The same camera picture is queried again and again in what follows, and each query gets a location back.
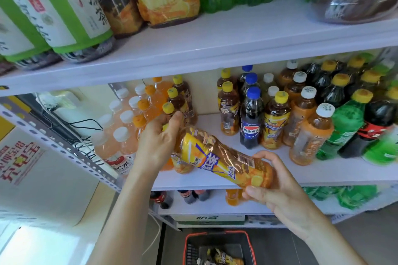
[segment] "white shelf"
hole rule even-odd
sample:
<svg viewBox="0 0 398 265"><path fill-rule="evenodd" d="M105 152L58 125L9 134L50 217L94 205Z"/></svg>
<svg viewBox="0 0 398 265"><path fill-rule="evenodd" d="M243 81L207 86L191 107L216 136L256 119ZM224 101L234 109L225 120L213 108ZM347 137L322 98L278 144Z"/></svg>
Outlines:
<svg viewBox="0 0 398 265"><path fill-rule="evenodd" d="M248 150L239 142L239 134L228 137L220 130L220 115L209 114L199 116L197 126L215 135L223 144L247 155L253 155L263 147ZM298 166L288 154L289 148L282 146L276 151L286 167L290 170L301 186L347 186L376 183L392 183L398 181L398 165L377 167L365 162L362 158L335 158L332 160L315 160L309 166ZM179 189L235 189L234 183L212 172L195 168L192 172L182 175L175 171L160 172L153 185L154 191Z"/></svg>
<svg viewBox="0 0 398 265"><path fill-rule="evenodd" d="M265 205L254 202L241 202L238 206L231 206L225 201L224 190L214 190L210 193L210 198L206 201L196 200L192 204L187 204L184 198L177 191L173 193L173 204L168 209L158 209L158 214L165 215L271 215L273 214ZM356 213L347 208L341 207L336 197L330 197L325 201L314 200L316 206L324 214L352 214Z"/></svg>
<svg viewBox="0 0 398 265"><path fill-rule="evenodd" d="M87 64L59 64L0 78L0 96L123 82L353 52L397 45L398 15L358 25L316 21L303 0L275 0L255 7L205 14L163 29L145 29L117 42L115 50Z"/></svg>

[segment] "hand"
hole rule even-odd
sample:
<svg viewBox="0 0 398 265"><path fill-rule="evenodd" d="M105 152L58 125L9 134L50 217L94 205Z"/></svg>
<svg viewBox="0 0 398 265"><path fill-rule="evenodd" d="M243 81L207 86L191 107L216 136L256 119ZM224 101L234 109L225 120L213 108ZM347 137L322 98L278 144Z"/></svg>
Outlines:
<svg viewBox="0 0 398 265"><path fill-rule="evenodd" d="M183 114L177 111L168 122L169 126L162 132L167 123L167 116L160 115L151 121L140 136L138 150L132 169L140 173L149 172L156 176L167 160L176 144L176 138L183 120Z"/></svg>
<svg viewBox="0 0 398 265"><path fill-rule="evenodd" d="M260 151L253 157L269 160L276 170L277 179L273 189L246 187L243 197L252 197L265 204L288 229L305 241L310 237L312 228L316 228L327 218L304 192L278 155Z"/></svg>

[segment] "right hand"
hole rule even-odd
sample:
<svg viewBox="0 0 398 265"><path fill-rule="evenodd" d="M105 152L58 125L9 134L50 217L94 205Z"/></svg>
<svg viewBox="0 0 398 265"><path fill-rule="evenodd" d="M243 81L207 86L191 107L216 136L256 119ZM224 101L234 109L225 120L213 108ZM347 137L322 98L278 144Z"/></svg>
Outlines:
<svg viewBox="0 0 398 265"><path fill-rule="evenodd" d="M269 160L276 170L276 180L272 189L246 187L243 197L254 198L265 204L288 229L305 241L310 237L311 230L327 218L304 192L278 155L260 151L253 157Z"/></svg>

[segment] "yellow bottle cap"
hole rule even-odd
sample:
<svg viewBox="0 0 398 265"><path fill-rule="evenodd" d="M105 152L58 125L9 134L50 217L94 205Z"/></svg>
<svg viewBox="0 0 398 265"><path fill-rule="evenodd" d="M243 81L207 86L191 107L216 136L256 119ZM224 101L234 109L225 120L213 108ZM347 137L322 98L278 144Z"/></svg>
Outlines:
<svg viewBox="0 0 398 265"><path fill-rule="evenodd" d="M352 57L348 61L348 66L355 67L355 68L361 68L364 63L365 63L365 58L358 55L358 56Z"/></svg>
<svg viewBox="0 0 398 265"><path fill-rule="evenodd" d="M172 87L167 89L167 94L170 98L175 98L178 95L177 88Z"/></svg>
<svg viewBox="0 0 398 265"><path fill-rule="evenodd" d="M181 75L175 75L173 76L173 82L174 84L178 85L182 83L182 76Z"/></svg>
<svg viewBox="0 0 398 265"><path fill-rule="evenodd" d="M391 87L389 91L387 91L387 96L393 100L398 100L398 87Z"/></svg>
<svg viewBox="0 0 398 265"><path fill-rule="evenodd" d="M132 118L132 123L137 128L141 128L141 127L145 126L145 124L147 123L147 120L145 119L143 114L139 114L139 115L137 115L137 116Z"/></svg>
<svg viewBox="0 0 398 265"><path fill-rule="evenodd" d="M337 62L334 60L326 60L322 63L321 69L325 71L334 71L336 69Z"/></svg>
<svg viewBox="0 0 398 265"><path fill-rule="evenodd" d="M170 102L167 102L163 104L162 109L164 113L171 114L174 112L174 105Z"/></svg>
<svg viewBox="0 0 398 265"><path fill-rule="evenodd" d="M359 103L366 104L373 98L373 93L366 89L358 89L351 98Z"/></svg>
<svg viewBox="0 0 398 265"><path fill-rule="evenodd" d="M145 93L146 93L147 95L152 96L152 95L155 94L155 91L156 91L155 86L153 86L153 85L147 85L147 86L145 86Z"/></svg>
<svg viewBox="0 0 398 265"><path fill-rule="evenodd" d="M232 82L224 82L222 84L222 91L224 92L231 92L234 89Z"/></svg>
<svg viewBox="0 0 398 265"><path fill-rule="evenodd" d="M347 85L348 82L349 82L349 76L346 75L345 73L338 73L338 74L336 74L336 75L333 77L332 81L331 81L331 83L332 83L333 85L341 86L341 87Z"/></svg>
<svg viewBox="0 0 398 265"><path fill-rule="evenodd" d="M149 108L148 100L139 100L137 104L138 108L140 108L140 110L142 111L147 110Z"/></svg>
<svg viewBox="0 0 398 265"><path fill-rule="evenodd" d="M275 102L278 104L284 104L287 102L289 95L285 91L278 91L275 95Z"/></svg>
<svg viewBox="0 0 398 265"><path fill-rule="evenodd" d="M381 74L377 71L367 70L361 76L361 81L368 83L377 83L380 80Z"/></svg>
<svg viewBox="0 0 398 265"><path fill-rule="evenodd" d="M231 77L231 70L230 70L229 68L224 68L224 69L221 71L221 77L222 77L223 79L228 79L228 78L230 78L230 77Z"/></svg>

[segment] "barcode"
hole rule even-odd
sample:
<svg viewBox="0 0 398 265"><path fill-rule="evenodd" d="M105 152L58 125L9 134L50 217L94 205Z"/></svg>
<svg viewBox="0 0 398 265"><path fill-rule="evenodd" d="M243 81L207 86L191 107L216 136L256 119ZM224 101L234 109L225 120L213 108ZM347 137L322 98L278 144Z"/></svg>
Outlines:
<svg viewBox="0 0 398 265"><path fill-rule="evenodd" d="M238 153L238 160L240 162L243 162L244 164L247 164L250 167L254 167L254 159L252 158L247 158L246 156Z"/></svg>

